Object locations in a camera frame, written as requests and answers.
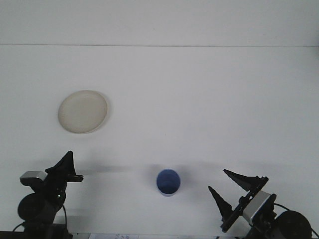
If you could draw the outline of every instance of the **cable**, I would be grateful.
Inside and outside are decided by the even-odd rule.
[[[274,203],[274,205],[275,205],[275,206],[279,206],[279,207],[281,207],[281,208],[284,208],[284,209],[286,209],[287,211],[290,211],[288,208],[286,208],[285,206],[280,205],[280,204],[278,204],[278,203]],[[314,229],[312,229],[312,228],[311,228],[311,230],[313,231],[313,233],[314,233],[314,234],[317,236],[317,238],[319,239],[318,233],[316,233],[316,232],[314,231]]]
[[[286,208],[285,206],[280,205],[280,204],[278,204],[278,203],[274,203],[274,205],[275,205],[275,206],[279,206],[279,207],[281,207],[281,208],[284,208],[284,209],[286,209],[287,211],[290,211],[288,208]]]
[[[12,231],[14,232],[18,227],[22,226],[23,223],[20,223],[18,226],[16,226]]]
[[[67,217],[66,217],[66,210],[65,210],[64,205],[63,205],[62,207],[63,207],[63,211],[64,211],[65,227],[68,229],[68,219],[67,219]]]

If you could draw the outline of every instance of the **white surface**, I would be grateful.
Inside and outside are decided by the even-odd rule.
[[[318,0],[0,0],[0,43],[318,46]]]
[[[246,192],[224,168],[268,176],[264,191],[318,228],[318,48],[1,46],[0,55],[0,230],[21,222],[31,189],[19,177],[68,150],[84,174],[67,188],[71,232],[225,236],[207,186],[234,207]],[[56,115],[82,89],[102,92],[109,114],[99,130],[72,134]],[[156,188],[164,168],[181,177],[173,197]],[[248,229],[240,219],[228,235]]]
[[[60,105],[58,118],[69,132],[88,133],[95,130],[106,117],[107,103],[96,91],[77,91]]]

